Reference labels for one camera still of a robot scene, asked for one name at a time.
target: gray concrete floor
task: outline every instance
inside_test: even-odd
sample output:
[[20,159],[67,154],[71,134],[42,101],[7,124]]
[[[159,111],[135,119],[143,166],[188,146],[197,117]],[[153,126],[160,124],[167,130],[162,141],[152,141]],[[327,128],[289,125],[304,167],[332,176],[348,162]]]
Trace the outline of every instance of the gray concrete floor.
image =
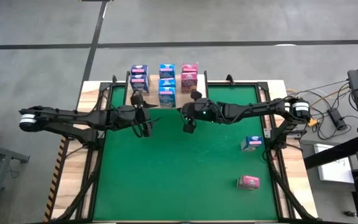
[[[75,0],[0,0],[0,45],[89,44],[100,2]],[[358,0],[115,0],[108,3],[99,43],[348,40],[358,39]],[[6,179],[0,196],[0,223],[41,221],[60,136],[24,133],[18,110],[34,105],[73,109],[88,49],[0,50],[0,146],[30,154],[30,163],[12,163],[21,172]],[[358,45],[293,47],[200,47],[164,49],[98,49],[90,80],[124,79],[130,65],[199,62],[210,80],[231,74],[238,80],[282,79],[302,90],[346,79],[358,68]],[[324,88],[330,93],[340,85]],[[314,101],[312,95],[305,96]],[[326,110],[323,104],[318,108]],[[342,115],[356,115],[341,100]],[[348,123],[358,126],[356,119]],[[324,133],[333,132],[330,121]],[[357,133],[331,139],[344,142]],[[318,140],[311,132],[305,140]],[[341,212],[354,210],[351,185],[321,182],[309,170],[318,215],[324,220],[355,222]]]

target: blue juice box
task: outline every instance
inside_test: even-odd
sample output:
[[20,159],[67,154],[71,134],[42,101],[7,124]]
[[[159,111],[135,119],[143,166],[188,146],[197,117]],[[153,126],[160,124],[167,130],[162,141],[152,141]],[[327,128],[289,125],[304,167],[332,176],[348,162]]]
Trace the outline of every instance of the blue juice box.
[[142,94],[149,93],[149,78],[147,75],[131,75],[132,89],[139,90]]
[[133,65],[131,67],[131,75],[148,75],[149,68],[147,65]]
[[160,64],[160,78],[175,78],[175,65]]
[[158,87],[176,87],[175,78],[163,78],[158,81]]
[[254,151],[260,145],[262,145],[263,140],[261,136],[247,136],[240,144],[241,151]]
[[158,89],[160,106],[165,108],[176,107],[176,87],[160,87]]

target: white paper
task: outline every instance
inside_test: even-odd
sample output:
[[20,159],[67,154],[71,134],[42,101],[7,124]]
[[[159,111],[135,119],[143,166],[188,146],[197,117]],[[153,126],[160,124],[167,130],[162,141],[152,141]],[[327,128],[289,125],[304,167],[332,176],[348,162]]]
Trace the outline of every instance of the white paper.
[[[319,153],[333,146],[325,144],[315,144],[314,152]],[[335,181],[353,184],[352,169],[349,163],[349,158],[343,158],[329,164],[318,167],[320,180]]]

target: yellow and black warning tape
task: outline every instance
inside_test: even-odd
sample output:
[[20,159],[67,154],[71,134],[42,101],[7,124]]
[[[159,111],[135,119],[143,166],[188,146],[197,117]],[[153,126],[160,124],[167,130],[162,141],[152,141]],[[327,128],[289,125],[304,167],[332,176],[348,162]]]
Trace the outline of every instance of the yellow and black warning tape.
[[56,158],[55,170],[53,171],[52,183],[49,189],[47,207],[45,209],[44,222],[49,222],[52,217],[53,206],[55,205],[57,190],[62,176],[63,165],[70,141],[64,137],[60,140],[59,151]]

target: pink juice box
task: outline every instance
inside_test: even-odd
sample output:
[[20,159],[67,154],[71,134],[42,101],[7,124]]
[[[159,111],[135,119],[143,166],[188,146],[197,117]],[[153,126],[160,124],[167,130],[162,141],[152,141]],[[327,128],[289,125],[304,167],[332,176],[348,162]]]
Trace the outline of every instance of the pink juice box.
[[197,73],[196,72],[184,72],[181,74],[181,92],[191,93],[191,91],[197,90]]
[[181,66],[181,72],[196,72],[198,73],[198,64],[183,64]]
[[247,190],[255,190],[260,186],[259,178],[243,175],[237,180],[237,188],[239,189],[247,189]]

